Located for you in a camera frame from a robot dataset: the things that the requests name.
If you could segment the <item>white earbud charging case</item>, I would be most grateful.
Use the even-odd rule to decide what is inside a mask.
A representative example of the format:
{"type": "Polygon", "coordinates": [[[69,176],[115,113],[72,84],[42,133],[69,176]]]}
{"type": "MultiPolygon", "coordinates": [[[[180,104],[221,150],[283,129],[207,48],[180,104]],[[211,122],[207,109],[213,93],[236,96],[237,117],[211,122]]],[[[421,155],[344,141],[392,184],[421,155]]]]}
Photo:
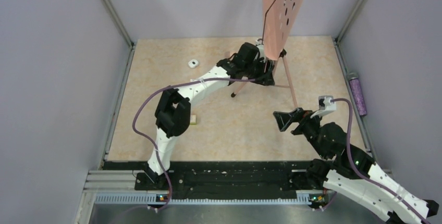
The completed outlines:
{"type": "Polygon", "coordinates": [[[198,67],[199,64],[200,64],[199,61],[196,60],[196,59],[192,59],[192,60],[190,60],[190,61],[188,62],[188,66],[189,66],[189,68],[191,68],[191,69],[194,69],[194,68],[198,67]]]}

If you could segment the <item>pink music stand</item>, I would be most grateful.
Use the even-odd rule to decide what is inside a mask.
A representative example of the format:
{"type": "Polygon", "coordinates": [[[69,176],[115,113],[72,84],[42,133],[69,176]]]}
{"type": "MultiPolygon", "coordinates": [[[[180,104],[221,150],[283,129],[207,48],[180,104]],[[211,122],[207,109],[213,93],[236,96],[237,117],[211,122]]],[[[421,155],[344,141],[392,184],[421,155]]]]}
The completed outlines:
{"type": "Polygon", "coordinates": [[[298,107],[295,90],[286,58],[285,45],[299,13],[303,0],[262,0],[262,36],[256,40],[263,61],[261,69],[267,74],[261,81],[269,83],[279,62],[283,63],[293,105],[298,107]]]}

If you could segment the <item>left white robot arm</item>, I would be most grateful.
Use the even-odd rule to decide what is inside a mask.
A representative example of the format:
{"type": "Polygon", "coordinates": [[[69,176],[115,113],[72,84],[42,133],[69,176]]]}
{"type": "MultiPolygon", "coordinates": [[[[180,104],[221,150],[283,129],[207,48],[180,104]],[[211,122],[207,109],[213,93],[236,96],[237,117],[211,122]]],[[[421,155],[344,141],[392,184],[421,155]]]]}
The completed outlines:
{"type": "Polygon", "coordinates": [[[235,82],[252,82],[263,86],[275,84],[273,73],[279,55],[271,56],[264,44],[243,43],[230,57],[219,60],[207,73],[188,83],[170,85],[150,95],[140,106],[132,122],[133,131],[153,145],[143,175],[154,189],[163,188],[171,180],[167,173],[170,157],[178,140],[190,126],[191,109],[219,89],[235,82]],[[154,112],[156,136],[152,138],[137,129],[138,117],[147,103],[160,95],[154,112]]]}

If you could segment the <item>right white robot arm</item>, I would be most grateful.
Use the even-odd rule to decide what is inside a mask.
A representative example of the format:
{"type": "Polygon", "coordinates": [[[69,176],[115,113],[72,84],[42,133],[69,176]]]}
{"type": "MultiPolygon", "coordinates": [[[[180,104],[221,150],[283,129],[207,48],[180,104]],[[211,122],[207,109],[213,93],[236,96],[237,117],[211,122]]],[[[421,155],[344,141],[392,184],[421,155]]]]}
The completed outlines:
{"type": "Polygon", "coordinates": [[[311,110],[296,108],[273,112],[278,128],[298,126],[292,135],[302,135],[318,153],[310,162],[305,180],[313,189],[327,189],[365,207],[385,223],[428,223],[439,204],[420,199],[390,177],[365,151],[348,143],[347,133],[335,122],[321,124],[311,110]]]}

